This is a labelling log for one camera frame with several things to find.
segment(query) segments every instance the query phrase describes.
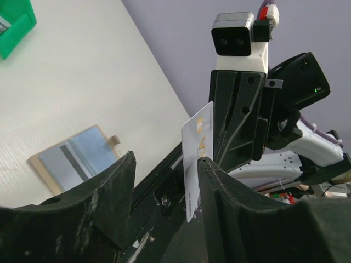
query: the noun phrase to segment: camera lens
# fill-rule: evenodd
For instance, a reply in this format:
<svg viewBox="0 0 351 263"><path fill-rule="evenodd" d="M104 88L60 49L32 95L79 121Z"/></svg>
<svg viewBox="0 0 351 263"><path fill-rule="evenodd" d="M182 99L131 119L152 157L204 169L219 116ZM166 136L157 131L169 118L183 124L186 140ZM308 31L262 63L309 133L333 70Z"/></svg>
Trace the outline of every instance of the camera lens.
<svg viewBox="0 0 351 263"><path fill-rule="evenodd" d="M236 43L236 45L237 45L238 47L242 47L242 46L244 45L244 40L242 40L241 38L239 38L239 39L237 39L237 40L235 41L235 43Z"/></svg>
<svg viewBox="0 0 351 263"><path fill-rule="evenodd" d="M222 46L226 47L226 46L228 46L228 41L225 40L225 39L221 39L221 40L220 40L220 44L221 44Z"/></svg>

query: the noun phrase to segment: green box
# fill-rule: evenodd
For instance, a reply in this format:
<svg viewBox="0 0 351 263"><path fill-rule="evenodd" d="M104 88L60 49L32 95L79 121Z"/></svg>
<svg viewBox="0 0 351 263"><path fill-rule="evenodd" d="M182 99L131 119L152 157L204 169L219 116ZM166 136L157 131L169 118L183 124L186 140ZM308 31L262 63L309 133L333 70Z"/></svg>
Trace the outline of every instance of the green box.
<svg viewBox="0 0 351 263"><path fill-rule="evenodd" d="M0 16L11 24L0 33L0 54L6 59L37 20L30 0L0 0Z"/></svg>

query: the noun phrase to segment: table surface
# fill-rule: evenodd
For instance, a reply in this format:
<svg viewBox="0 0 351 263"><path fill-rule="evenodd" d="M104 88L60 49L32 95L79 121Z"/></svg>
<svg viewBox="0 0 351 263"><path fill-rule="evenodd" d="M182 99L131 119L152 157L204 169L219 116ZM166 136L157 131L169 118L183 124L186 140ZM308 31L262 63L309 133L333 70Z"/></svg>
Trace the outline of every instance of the table surface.
<svg viewBox="0 0 351 263"><path fill-rule="evenodd" d="M32 0L38 24L0 61L0 205L52 196L27 159L92 126L137 159L135 185L189 119L121 1Z"/></svg>

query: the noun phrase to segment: cluttered equipment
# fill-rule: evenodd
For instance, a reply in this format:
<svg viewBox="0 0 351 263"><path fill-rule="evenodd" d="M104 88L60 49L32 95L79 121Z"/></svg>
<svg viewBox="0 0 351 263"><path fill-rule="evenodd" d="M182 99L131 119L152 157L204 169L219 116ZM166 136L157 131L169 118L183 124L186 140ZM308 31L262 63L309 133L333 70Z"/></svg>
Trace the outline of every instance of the cluttered equipment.
<svg viewBox="0 0 351 263"><path fill-rule="evenodd" d="M269 68L277 26L278 8L267 1L256 19L243 12L214 22L213 149L195 158L201 198L189 223L184 146L136 188L138 160L130 151L40 205L0 208L0 262L348 262L351 200L289 205L264 195L351 169L337 132L324 133L300 114L330 93L314 55ZM179 255L166 261L172 247Z"/></svg>

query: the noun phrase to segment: camera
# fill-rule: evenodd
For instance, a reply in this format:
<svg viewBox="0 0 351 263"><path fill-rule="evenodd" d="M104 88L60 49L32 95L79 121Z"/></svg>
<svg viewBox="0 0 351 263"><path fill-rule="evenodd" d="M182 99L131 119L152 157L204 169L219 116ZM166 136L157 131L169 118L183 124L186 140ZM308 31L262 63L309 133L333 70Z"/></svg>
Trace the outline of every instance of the camera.
<svg viewBox="0 0 351 263"><path fill-rule="evenodd" d="M219 14L212 29L216 52L221 56L250 56L254 15L250 12Z"/></svg>

